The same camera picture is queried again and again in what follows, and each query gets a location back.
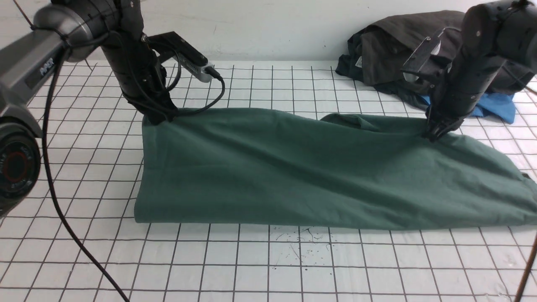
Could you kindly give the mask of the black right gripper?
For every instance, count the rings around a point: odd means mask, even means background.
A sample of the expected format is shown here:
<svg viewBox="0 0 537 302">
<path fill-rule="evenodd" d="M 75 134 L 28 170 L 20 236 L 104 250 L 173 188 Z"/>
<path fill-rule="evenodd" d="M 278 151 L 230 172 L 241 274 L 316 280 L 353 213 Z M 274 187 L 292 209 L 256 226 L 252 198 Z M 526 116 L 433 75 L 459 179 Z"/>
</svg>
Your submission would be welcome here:
<svg viewBox="0 0 537 302">
<path fill-rule="evenodd" d="M 495 54 L 475 54 L 467 46 L 460 47 L 432 94 L 422 137 L 433 143 L 458 130 L 504 64 L 505 59 Z"/>
</svg>

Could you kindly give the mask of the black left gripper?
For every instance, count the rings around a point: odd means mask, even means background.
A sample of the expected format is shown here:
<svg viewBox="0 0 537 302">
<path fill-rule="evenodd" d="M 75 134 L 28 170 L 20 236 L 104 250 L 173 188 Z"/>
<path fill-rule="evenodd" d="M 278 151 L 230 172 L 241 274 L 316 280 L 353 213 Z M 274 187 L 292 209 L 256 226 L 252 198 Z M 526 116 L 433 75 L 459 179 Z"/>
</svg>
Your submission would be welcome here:
<svg viewBox="0 0 537 302">
<path fill-rule="evenodd" d="M 164 74 L 157 55 L 147 42 L 122 29 L 109 29 L 100 46 L 127 103 L 152 125 L 172 122 L 177 107 L 164 86 Z"/>
</svg>

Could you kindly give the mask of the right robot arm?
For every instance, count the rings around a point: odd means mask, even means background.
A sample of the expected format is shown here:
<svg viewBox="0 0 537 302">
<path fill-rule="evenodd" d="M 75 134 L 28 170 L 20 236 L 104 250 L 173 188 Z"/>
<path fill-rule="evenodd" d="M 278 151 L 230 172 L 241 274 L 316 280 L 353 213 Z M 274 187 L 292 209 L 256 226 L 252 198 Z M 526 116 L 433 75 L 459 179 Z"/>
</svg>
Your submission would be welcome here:
<svg viewBox="0 0 537 302">
<path fill-rule="evenodd" d="M 536 34 L 536 5 L 527 0 L 472 6 L 462 22 L 462 45 L 433 89 L 424 136 L 434 142 L 458 129 L 506 62 L 535 74 Z"/>
</svg>

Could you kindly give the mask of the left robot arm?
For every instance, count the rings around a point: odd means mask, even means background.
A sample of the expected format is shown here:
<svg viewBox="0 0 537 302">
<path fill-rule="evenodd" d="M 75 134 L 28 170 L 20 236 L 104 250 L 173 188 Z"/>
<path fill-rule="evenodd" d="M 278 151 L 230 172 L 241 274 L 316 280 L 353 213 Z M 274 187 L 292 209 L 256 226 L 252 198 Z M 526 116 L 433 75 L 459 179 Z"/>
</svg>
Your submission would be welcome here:
<svg viewBox="0 0 537 302">
<path fill-rule="evenodd" d="M 129 104 L 158 124 L 177 108 L 164 68 L 143 33 L 138 0 L 52 0 L 40 8 L 31 32 L 1 49 L 1 216 L 33 189 L 41 168 L 43 130 L 28 104 L 66 62 L 101 48 Z"/>
</svg>

